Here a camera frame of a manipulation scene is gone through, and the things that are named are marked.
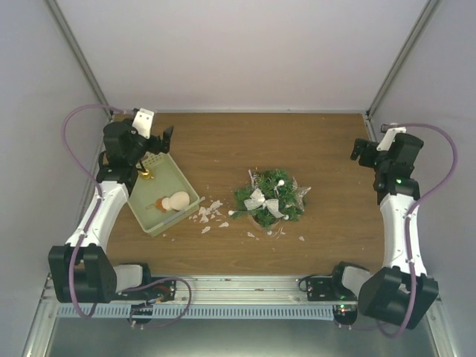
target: brown wooden tabletop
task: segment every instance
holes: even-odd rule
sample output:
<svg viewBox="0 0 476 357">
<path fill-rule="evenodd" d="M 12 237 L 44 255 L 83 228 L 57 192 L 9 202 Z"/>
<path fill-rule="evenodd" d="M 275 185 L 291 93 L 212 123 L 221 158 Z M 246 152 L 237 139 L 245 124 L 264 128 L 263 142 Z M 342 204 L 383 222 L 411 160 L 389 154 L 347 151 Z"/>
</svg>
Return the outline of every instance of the brown wooden tabletop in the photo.
<svg viewBox="0 0 476 357">
<path fill-rule="evenodd" d="M 246 218 L 221 217 L 229 227 L 218 228 L 225 220 L 185 219 L 152 238 L 126 205 L 107 247 L 114 264 L 149 263 L 155 274 L 329 274 L 341 260 L 371 271 L 382 266 L 373 171 L 349 159 L 354 140 L 367 137 L 361 115 L 162 114 L 154 134 L 169 125 L 175 127 L 170 154 L 206 198 L 203 206 L 219 199 L 223 214 L 234 209 L 233 190 L 257 167 L 288 170 L 299 185 L 311 186 L 306 210 L 275 237 Z M 202 234 L 206 225 L 211 230 Z"/>
</svg>

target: white wall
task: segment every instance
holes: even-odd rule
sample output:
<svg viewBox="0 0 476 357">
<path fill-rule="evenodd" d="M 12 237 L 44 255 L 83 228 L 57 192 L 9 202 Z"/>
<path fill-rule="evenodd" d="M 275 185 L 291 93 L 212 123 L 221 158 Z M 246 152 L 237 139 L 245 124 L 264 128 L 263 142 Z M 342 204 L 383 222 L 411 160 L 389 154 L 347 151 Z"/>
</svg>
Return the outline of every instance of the white wall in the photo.
<svg viewBox="0 0 476 357">
<path fill-rule="evenodd" d="M 62 119 L 96 101 L 43 1 L 2 2 L 0 86 L 0 355 L 20 356 L 48 251 L 73 231 L 86 187 L 62 148 Z M 104 123 L 89 112 L 71 125 L 88 167 Z"/>
<path fill-rule="evenodd" d="M 457 143 L 460 166 L 424 204 L 422 257 L 440 283 L 460 356 L 476 350 L 476 1 L 444 0 L 376 113 L 378 124 L 431 123 Z M 447 172 L 451 150 L 438 134 L 412 129 L 425 146 L 415 177 L 422 192 Z"/>
<path fill-rule="evenodd" d="M 425 0 L 59 0 L 105 96 L 158 110 L 372 102 Z"/>
</svg>

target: white bow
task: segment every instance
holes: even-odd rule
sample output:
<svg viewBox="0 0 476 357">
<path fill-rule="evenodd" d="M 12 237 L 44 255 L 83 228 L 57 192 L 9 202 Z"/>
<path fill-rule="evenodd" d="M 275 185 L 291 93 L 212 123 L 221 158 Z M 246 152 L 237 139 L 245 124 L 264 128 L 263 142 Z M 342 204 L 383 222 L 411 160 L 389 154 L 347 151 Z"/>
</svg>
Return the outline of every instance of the white bow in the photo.
<svg viewBox="0 0 476 357">
<path fill-rule="evenodd" d="M 265 195 L 259 188 L 257 188 L 250 196 L 250 199 L 245 200 L 247 210 L 254 210 L 259 206 L 268 208 L 269 212 L 276 218 L 284 217 L 280 212 L 280 202 L 278 199 L 265 199 Z"/>
</svg>

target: gray floor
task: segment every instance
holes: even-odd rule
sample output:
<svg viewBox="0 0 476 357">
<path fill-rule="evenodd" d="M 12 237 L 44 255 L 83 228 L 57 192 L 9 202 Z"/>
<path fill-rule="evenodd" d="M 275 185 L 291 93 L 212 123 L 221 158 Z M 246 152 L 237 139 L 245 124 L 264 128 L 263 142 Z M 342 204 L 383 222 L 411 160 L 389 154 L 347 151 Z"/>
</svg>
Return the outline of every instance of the gray floor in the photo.
<svg viewBox="0 0 476 357">
<path fill-rule="evenodd" d="M 60 318 L 48 356 L 426 357 L 436 356 L 434 351 L 426 320 L 390 340 L 377 331 L 339 329 L 329 321 L 183 320 L 165 329 L 140 331 L 131 330 L 125 319 Z"/>
</svg>

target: wooden table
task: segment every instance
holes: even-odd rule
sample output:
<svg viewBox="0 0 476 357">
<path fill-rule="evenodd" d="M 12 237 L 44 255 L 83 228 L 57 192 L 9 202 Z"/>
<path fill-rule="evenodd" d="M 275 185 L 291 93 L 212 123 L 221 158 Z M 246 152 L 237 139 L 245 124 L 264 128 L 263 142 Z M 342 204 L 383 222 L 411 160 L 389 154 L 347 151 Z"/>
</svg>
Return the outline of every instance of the wooden table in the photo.
<svg viewBox="0 0 476 357">
<path fill-rule="evenodd" d="M 367 137 L 361 115 L 163 114 L 154 134 L 169 125 L 170 154 L 205 207 L 219 199 L 222 213 L 234 209 L 233 190 L 257 167 L 288 170 L 312 186 L 306 211 L 301 221 L 284 222 L 277 239 L 228 217 L 227 228 L 185 219 L 152 238 L 126 205 L 107 248 L 113 263 L 149 263 L 156 274 L 329 274 L 341 260 L 371 271 L 382 266 L 373 171 L 349 159 L 354 139 Z M 206 225 L 211 230 L 201 234 Z"/>
</svg>

